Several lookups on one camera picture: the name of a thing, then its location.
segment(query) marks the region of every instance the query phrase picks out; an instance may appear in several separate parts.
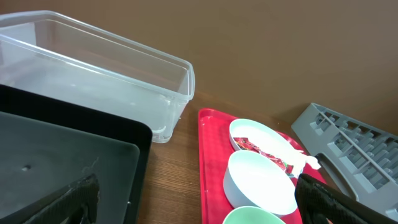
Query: plastic crate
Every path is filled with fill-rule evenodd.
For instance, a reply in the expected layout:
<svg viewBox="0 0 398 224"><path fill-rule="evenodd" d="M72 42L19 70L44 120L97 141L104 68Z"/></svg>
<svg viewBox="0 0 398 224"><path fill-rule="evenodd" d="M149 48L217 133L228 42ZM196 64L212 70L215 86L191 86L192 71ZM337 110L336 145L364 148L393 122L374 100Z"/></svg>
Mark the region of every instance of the plastic crate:
<svg viewBox="0 0 398 224"><path fill-rule="evenodd" d="M0 16L0 84L148 125L167 142L193 98L192 65L51 11Z"/></svg>
<svg viewBox="0 0 398 224"><path fill-rule="evenodd" d="M398 221L398 137L311 103L292 125L340 190Z"/></svg>

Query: brown wall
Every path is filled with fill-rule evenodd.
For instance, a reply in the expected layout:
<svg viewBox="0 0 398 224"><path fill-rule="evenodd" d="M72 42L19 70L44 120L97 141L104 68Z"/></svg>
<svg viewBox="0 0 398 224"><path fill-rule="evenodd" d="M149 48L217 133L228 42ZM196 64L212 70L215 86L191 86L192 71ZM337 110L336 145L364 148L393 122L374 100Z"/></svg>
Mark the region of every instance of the brown wall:
<svg viewBox="0 0 398 224"><path fill-rule="evenodd" d="M398 134L396 0L2 0L190 61L197 91L288 122L317 102Z"/></svg>

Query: tray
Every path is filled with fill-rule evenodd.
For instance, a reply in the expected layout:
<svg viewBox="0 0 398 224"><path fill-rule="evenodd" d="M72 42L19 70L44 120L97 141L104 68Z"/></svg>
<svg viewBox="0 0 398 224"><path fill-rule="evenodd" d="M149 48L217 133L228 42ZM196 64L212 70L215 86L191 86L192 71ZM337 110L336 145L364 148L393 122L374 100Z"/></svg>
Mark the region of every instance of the tray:
<svg viewBox="0 0 398 224"><path fill-rule="evenodd" d="M229 204L223 190L223 179L229 156L234 152L229 142L229 124L237 119L235 116L213 110L202 109L198 114L199 162L200 162L200 192L201 214L203 224L220 224L233 207ZM279 133L289 143L299 150L303 148L284 133ZM326 183L317 170L309 165L303 173ZM282 218L287 224L302 223L300 212Z"/></svg>
<svg viewBox="0 0 398 224"><path fill-rule="evenodd" d="M88 174L99 182L96 223L136 222L146 125L4 85L0 96L0 223Z"/></svg>

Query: gray dish rack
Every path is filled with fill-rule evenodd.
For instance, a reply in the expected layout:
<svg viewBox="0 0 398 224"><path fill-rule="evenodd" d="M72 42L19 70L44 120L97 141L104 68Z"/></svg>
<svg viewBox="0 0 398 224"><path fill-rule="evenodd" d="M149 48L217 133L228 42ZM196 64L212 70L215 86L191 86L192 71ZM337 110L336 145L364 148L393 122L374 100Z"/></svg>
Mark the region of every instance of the gray dish rack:
<svg viewBox="0 0 398 224"><path fill-rule="evenodd" d="M398 137L311 103L292 129L340 190L398 221Z"/></svg>

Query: black tray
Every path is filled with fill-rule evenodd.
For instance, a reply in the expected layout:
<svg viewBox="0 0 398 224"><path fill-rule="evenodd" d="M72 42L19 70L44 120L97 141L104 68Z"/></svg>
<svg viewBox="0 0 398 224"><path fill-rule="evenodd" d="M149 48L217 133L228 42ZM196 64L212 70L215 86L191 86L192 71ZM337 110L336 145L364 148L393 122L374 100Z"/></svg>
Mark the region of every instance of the black tray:
<svg viewBox="0 0 398 224"><path fill-rule="evenodd" d="M0 85L0 223L90 173L97 223L135 223L151 141L140 122Z"/></svg>

